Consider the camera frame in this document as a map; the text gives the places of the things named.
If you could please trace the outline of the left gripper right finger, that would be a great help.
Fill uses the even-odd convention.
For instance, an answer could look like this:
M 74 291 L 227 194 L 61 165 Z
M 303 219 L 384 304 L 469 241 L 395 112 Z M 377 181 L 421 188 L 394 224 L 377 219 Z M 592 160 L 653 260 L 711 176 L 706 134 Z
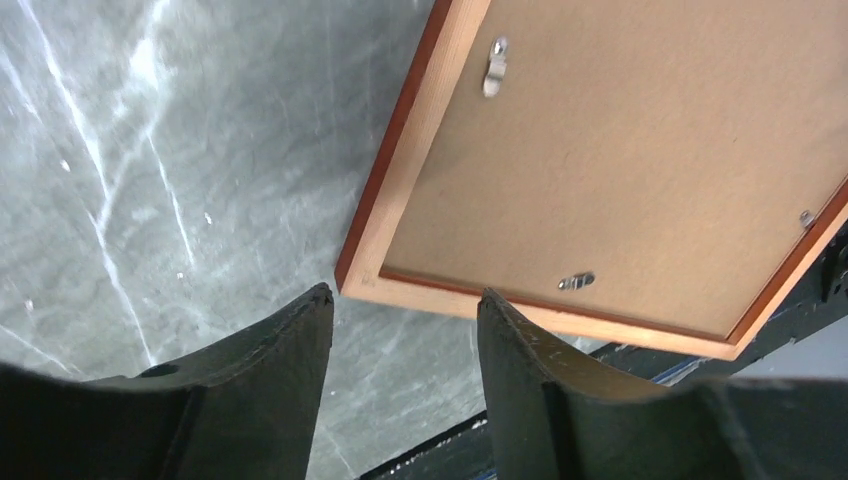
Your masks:
M 713 378 L 666 387 L 606 365 L 494 290 L 478 305 L 501 479 L 843 479 L 847 385 Z

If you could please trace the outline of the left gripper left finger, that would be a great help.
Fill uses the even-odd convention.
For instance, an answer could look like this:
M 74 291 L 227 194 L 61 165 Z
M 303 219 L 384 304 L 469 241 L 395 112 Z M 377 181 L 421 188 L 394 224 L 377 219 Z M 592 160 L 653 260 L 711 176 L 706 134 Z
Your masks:
M 302 479 L 333 336 L 319 283 L 269 317 L 135 377 L 1 367 L 5 479 Z

